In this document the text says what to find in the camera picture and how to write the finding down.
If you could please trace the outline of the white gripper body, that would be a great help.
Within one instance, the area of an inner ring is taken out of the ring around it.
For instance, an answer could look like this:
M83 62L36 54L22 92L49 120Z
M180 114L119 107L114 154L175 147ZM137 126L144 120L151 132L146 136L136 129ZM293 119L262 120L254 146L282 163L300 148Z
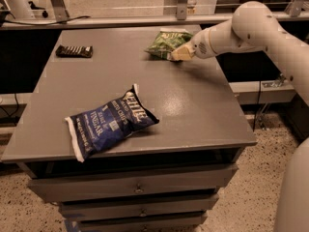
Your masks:
M216 53L211 47L211 30L209 28L195 34L189 41L194 55L201 59L215 57Z

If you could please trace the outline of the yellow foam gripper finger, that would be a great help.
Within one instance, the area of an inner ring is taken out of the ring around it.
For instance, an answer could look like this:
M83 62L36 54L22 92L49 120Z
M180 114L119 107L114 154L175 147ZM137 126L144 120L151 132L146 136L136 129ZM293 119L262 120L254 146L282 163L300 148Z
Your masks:
M183 44L170 53L170 60L187 61L191 60L193 56L194 56L194 49L188 44Z

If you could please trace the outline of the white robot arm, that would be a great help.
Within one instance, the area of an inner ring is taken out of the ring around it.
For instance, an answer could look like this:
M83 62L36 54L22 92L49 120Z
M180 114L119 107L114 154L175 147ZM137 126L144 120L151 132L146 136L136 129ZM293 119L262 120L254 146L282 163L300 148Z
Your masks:
M240 5L232 17L173 50L175 61L262 51L309 103L309 45L288 33L263 3ZM281 186L273 232L309 232L309 138L295 150Z

